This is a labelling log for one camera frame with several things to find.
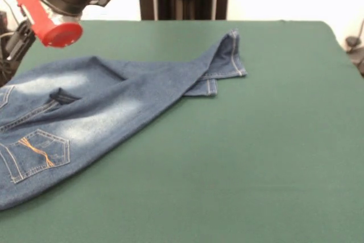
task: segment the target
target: orange stitching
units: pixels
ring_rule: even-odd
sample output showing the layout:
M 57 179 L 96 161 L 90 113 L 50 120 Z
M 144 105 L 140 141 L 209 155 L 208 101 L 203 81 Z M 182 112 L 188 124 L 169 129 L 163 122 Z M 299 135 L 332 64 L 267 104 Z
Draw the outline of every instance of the orange stitching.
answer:
M 46 152 L 44 152 L 44 151 L 41 151 L 41 150 L 39 150 L 39 149 L 37 149 L 37 148 L 35 148 L 33 145 L 31 145 L 30 143 L 29 143 L 29 141 L 27 140 L 27 138 L 22 138 L 20 141 L 19 141 L 19 143 L 21 143 L 22 145 L 25 145 L 25 146 L 27 146 L 27 147 L 29 147 L 31 150 L 33 150 L 34 152 L 36 152 L 36 153 L 38 153 L 38 154 L 40 154 L 40 155 L 43 155 L 44 157 L 45 157 L 45 160 L 46 160 L 46 162 L 47 162 L 47 165 L 48 166 L 54 166 L 54 163 L 53 162 L 51 162 L 50 161 L 50 159 L 49 159 L 49 157 L 48 157 L 48 155 L 47 155 L 47 153 Z

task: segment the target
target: faded denim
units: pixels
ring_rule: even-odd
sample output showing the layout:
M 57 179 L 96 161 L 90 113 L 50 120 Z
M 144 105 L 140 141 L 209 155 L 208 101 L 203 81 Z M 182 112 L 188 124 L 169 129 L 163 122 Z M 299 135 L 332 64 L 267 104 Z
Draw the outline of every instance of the faded denim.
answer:
M 0 88 L 0 209 L 81 171 L 183 96 L 245 75 L 236 30 L 188 62 L 88 56 L 17 75 Z

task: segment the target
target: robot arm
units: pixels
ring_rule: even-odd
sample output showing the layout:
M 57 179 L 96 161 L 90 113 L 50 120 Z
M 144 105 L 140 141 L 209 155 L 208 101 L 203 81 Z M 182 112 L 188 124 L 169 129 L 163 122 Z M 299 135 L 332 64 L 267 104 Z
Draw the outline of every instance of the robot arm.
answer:
M 39 39 L 46 47 L 63 48 L 77 42 L 82 35 L 79 24 L 88 5 L 105 7 L 110 0 L 16 0 L 26 18 L 6 45 L 3 59 L 17 69 L 22 58 Z

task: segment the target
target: green table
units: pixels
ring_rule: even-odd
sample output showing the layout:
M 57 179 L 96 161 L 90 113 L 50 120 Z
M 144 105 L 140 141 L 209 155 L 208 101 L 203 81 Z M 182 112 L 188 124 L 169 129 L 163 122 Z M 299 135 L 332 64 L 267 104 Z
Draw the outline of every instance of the green table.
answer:
M 1 243 L 364 242 L 364 83 L 320 22 L 84 22 L 66 57 L 189 60 L 231 28 L 246 79 L 184 98 L 72 179 L 0 212 Z

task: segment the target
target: back pocket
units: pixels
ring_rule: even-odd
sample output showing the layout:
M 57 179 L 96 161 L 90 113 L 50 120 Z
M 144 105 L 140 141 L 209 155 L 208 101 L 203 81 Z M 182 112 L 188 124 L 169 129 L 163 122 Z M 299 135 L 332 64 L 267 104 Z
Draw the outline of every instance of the back pocket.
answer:
M 5 85 L 0 88 L 0 109 L 2 109 L 9 101 L 9 95 L 13 88 L 13 85 Z
M 14 183 L 71 161 L 69 141 L 40 129 L 8 146 L 0 144 L 0 156 Z

